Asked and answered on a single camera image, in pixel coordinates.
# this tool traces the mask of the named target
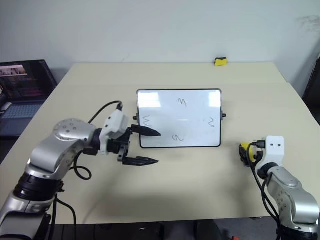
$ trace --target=yellow object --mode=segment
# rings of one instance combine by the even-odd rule
[[[250,142],[242,142],[241,143],[241,146],[247,151],[247,148],[248,148],[248,145],[250,144]],[[253,150],[253,147],[250,147],[250,150],[249,150],[249,157],[250,157],[250,161],[251,162],[254,162],[255,159],[254,159],[254,150]]]
[[[214,60],[215,66],[224,66],[224,65],[227,65],[227,63],[228,63],[228,59],[226,57],[217,57]]]

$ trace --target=table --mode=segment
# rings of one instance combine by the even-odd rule
[[[137,113],[137,89],[220,88],[223,112],[220,147],[142,149],[131,137],[128,156],[159,163],[124,166],[117,156],[85,156],[78,164],[93,174],[63,179],[62,201],[74,207],[78,223],[132,223],[267,216],[249,168],[240,161],[240,142],[267,135],[285,138],[284,166],[320,203],[320,128],[275,65],[230,63],[75,64],[44,103],[0,166],[0,205],[23,174],[32,150],[54,125],[67,118],[88,121],[105,103],[122,100],[130,124]],[[101,127],[114,106],[93,122]],[[57,224],[72,214],[58,207]]]

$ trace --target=whiteboard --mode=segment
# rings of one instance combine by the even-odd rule
[[[161,136],[140,135],[142,148],[218,147],[220,89],[139,89],[138,122]]]

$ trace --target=laptop keyboard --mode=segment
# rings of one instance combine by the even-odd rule
[[[42,104],[12,105],[3,114],[2,119],[33,118]]]

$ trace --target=black marker writing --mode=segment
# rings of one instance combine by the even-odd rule
[[[215,125],[213,125],[214,119],[212,117],[210,117],[210,118],[211,118],[211,121],[208,124],[209,124],[210,128],[214,128],[215,127]]]
[[[173,140],[175,140],[175,141],[180,141],[180,142],[182,142],[184,139],[182,138],[182,139],[180,139],[180,137],[178,137],[178,135],[172,135],[172,139]]]
[[[184,104],[185,107],[187,107],[187,103],[186,103],[186,101],[184,99],[179,98],[178,99],[178,103]]]
[[[147,124],[147,122],[150,122],[150,120],[147,119],[148,117],[150,117],[150,115],[143,117],[143,119],[145,120],[145,121],[143,122],[143,124],[146,125],[147,127],[152,127],[151,125]]]

